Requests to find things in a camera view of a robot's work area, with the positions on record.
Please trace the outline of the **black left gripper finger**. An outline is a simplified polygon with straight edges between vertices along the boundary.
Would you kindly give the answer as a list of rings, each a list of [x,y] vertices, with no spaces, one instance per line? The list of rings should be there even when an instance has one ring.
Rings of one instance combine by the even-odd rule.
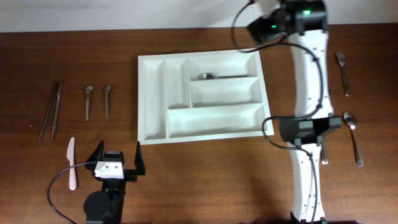
[[[100,141],[97,148],[86,160],[85,168],[88,170],[95,170],[98,162],[103,160],[104,141]]]
[[[141,144],[138,141],[136,145],[136,154],[134,158],[134,165],[136,167],[136,175],[145,175],[146,167],[142,157]]]

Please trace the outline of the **steel fork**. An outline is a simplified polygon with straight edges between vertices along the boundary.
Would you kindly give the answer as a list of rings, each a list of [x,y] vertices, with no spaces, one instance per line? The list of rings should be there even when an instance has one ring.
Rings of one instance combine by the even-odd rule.
[[[349,87],[348,79],[347,79],[346,71],[345,71],[345,64],[346,64],[345,55],[341,51],[336,51],[335,55],[336,55],[336,58],[337,58],[337,61],[338,61],[339,65],[340,65],[340,70],[341,70],[341,76],[342,76],[342,79],[343,79],[343,88],[344,88],[344,91],[345,91],[345,95],[346,96],[350,96],[351,95],[351,88]]]
[[[247,75],[232,75],[232,76],[219,76],[215,73],[201,73],[197,76],[198,80],[214,80],[214,79],[227,79],[227,78],[246,78]]]

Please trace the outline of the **steel tablespoon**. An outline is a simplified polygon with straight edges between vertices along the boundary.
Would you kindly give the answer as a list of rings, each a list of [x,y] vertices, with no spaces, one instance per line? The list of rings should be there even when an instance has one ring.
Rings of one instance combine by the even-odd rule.
[[[326,150],[325,138],[322,139],[322,164],[328,164],[328,154]]]
[[[351,137],[353,140],[353,146],[354,146],[354,150],[355,150],[355,155],[356,155],[356,163],[358,166],[362,167],[364,165],[364,161],[363,161],[362,153],[359,148],[358,140],[357,140],[356,133],[355,133],[355,129],[358,126],[358,121],[357,121],[356,117],[354,116],[354,114],[349,111],[345,111],[343,113],[343,121],[350,129]]]

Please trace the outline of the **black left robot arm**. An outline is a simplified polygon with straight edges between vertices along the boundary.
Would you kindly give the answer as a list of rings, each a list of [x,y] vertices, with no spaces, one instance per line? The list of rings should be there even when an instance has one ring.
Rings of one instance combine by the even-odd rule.
[[[126,184],[137,182],[146,174],[141,144],[137,143],[134,169],[124,168],[124,154],[121,151],[105,151],[104,142],[86,160],[85,168],[102,183],[101,190],[87,196],[83,209],[87,223],[121,223],[126,194]]]

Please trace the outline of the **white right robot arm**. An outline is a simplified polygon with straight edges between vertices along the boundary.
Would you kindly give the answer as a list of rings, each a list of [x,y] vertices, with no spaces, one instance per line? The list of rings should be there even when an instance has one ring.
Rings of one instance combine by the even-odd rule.
[[[263,16],[248,25],[255,43],[275,46],[282,36],[295,69],[292,116],[279,116],[279,131],[290,152],[294,174],[292,223],[326,223],[320,196],[320,157],[327,134],[340,128],[328,92],[328,14],[323,1],[259,1]]]

